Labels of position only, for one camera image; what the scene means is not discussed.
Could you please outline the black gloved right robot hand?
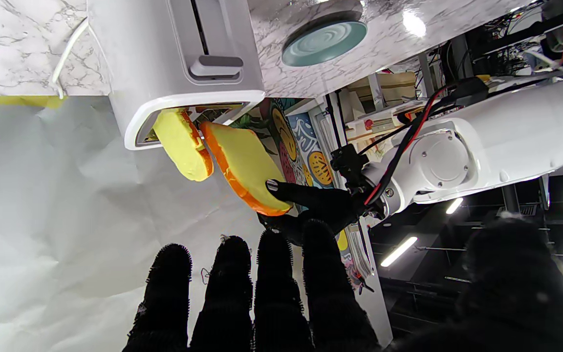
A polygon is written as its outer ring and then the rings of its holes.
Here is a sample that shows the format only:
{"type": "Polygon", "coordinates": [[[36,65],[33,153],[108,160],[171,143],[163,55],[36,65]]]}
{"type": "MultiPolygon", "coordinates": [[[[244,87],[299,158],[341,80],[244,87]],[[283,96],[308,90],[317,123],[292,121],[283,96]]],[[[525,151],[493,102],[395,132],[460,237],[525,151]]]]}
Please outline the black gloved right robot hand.
{"type": "Polygon", "coordinates": [[[257,282],[242,238],[217,248],[205,302],[187,333],[192,261],[176,243],[152,264],[126,352],[563,352],[563,274],[543,232],[522,219],[499,219],[471,236],[471,283],[459,317],[409,334],[386,348],[355,298],[333,233],[303,226],[303,315],[291,249],[266,230],[257,250],[257,282]]]}

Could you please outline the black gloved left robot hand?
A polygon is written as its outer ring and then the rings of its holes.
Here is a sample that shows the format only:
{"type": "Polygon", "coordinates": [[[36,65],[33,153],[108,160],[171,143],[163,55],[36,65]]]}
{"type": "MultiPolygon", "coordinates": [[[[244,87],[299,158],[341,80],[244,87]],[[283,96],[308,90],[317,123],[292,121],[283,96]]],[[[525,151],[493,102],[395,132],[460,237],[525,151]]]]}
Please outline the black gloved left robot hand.
{"type": "Polygon", "coordinates": [[[361,195],[353,196],[347,190],[319,189],[275,179],[267,180],[265,187],[276,199],[306,208],[297,216],[258,215],[265,229],[282,234],[295,246],[303,245],[302,227],[308,220],[321,220],[338,234],[366,212],[361,195]]]}

